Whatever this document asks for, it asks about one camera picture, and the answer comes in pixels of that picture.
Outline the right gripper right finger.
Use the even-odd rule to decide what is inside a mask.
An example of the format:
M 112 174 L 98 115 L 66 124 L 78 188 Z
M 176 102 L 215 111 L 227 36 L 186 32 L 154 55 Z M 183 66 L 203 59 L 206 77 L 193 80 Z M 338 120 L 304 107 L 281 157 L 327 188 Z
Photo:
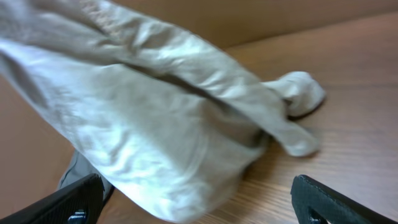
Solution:
M 397 224 L 307 175 L 294 178 L 290 194 L 299 224 Z

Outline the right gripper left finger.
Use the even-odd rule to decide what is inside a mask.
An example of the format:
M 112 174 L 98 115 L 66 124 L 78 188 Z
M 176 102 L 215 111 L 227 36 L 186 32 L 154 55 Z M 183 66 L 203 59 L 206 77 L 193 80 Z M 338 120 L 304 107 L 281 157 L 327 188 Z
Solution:
M 1 219 L 1 224 L 96 224 L 103 190 L 101 177 L 90 174 Z

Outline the beige shorts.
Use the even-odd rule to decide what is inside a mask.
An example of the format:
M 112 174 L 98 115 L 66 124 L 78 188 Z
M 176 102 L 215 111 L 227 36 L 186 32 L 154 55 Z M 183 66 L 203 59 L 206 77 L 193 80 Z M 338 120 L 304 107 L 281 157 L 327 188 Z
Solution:
M 227 53 L 112 1 L 2 1 L 1 74 L 106 180 L 151 215 L 190 223 L 226 203 L 269 138 L 325 91 L 307 72 L 262 82 Z

